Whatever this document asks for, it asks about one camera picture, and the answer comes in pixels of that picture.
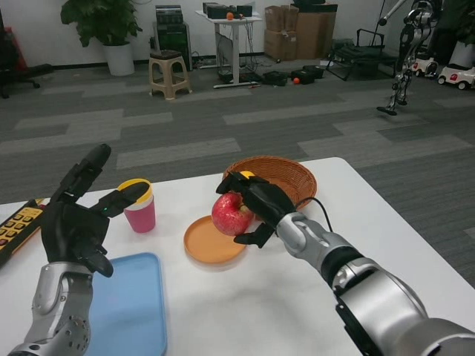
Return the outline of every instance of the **plastic tray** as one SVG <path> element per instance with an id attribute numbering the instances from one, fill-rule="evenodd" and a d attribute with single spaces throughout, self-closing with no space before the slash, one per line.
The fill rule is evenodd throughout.
<path id="1" fill-rule="evenodd" d="M 111 262 L 111 278 L 94 275 L 86 356 L 164 355 L 166 319 L 158 257 L 135 254 Z"/>

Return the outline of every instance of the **office chair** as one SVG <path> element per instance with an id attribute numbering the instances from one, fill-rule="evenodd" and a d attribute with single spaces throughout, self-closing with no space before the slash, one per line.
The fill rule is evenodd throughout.
<path id="1" fill-rule="evenodd" d="M 19 60 L 19 53 L 13 44 L 11 36 L 5 31 L 3 19 L 0 11 L 0 94 L 3 99 L 9 96 L 5 92 L 5 85 L 21 82 L 31 83 L 33 88 L 38 89 L 39 84 L 32 79 L 27 79 L 28 72 L 21 72 L 16 69 Z"/>

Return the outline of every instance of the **cable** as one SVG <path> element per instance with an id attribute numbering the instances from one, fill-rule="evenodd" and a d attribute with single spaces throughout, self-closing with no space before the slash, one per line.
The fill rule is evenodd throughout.
<path id="1" fill-rule="evenodd" d="M 151 0 L 148 0 L 146 2 L 136 2 L 135 0 L 131 0 L 135 5 L 147 5 L 151 3 Z"/>
<path id="2" fill-rule="evenodd" d="M 374 29 L 374 34 L 373 34 L 373 40 L 371 41 L 371 45 L 374 46 L 374 40 L 376 39 L 376 33 L 378 32 L 378 27 L 379 27 L 379 19 L 381 18 L 381 15 L 384 10 L 384 5 L 386 4 L 386 0 L 383 0 L 383 5 L 381 6 L 381 11 L 379 11 L 379 17 L 378 21 L 376 22 L 376 28 Z"/>
<path id="3" fill-rule="evenodd" d="M 325 207 L 324 207 L 324 205 L 321 203 L 321 201 L 318 200 L 317 198 L 308 197 L 308 198 L 302 199 L 300 202 L 298 202 L 298 203 L 295 205 L 295 209 L 297 209 L 300 205 L 304 204 L 305 202 L 308 202 L 309 200 L 313 200 L 314 202 L 317 202 L 317 203 L 321 206 L 321 210 L 324 211 L 325 219 L 327 220 L 328 229 L 329 229 L 331 232 L 333 232 L 332 224 L 330 224 L 330 219 L 328 218 L 327 211 L 325 210 Z"/>

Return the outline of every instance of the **cup with yellow lid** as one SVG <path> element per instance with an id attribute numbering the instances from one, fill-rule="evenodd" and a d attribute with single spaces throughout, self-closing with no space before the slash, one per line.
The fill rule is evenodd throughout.
<path id="1" fill-rule="evenodd" d="M 131 224 L 132 230 L 138 233 L 149 232 L 155 227 L 155 203 L 154 193 L 151 189 L 151 183 L 142 178 L 130 179 L 117 187 L 118 191 L 127 188 L 129 185 L 145 182 L 148 184 L 148 190 L 143 194 L 135 204 L 124 209 L 124 214 Z"/>

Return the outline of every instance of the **orange plate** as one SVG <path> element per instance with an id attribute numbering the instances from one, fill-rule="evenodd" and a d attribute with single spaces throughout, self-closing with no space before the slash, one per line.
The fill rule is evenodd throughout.
<path id="1" fill-rule="evenodd" d="M 224 263 L 238 256 L 246 245 L 235 243 L 233 237 L 220 233 L 211 217 L 202 217 L 186 230 L 186 251 L 202 263 Z"/>

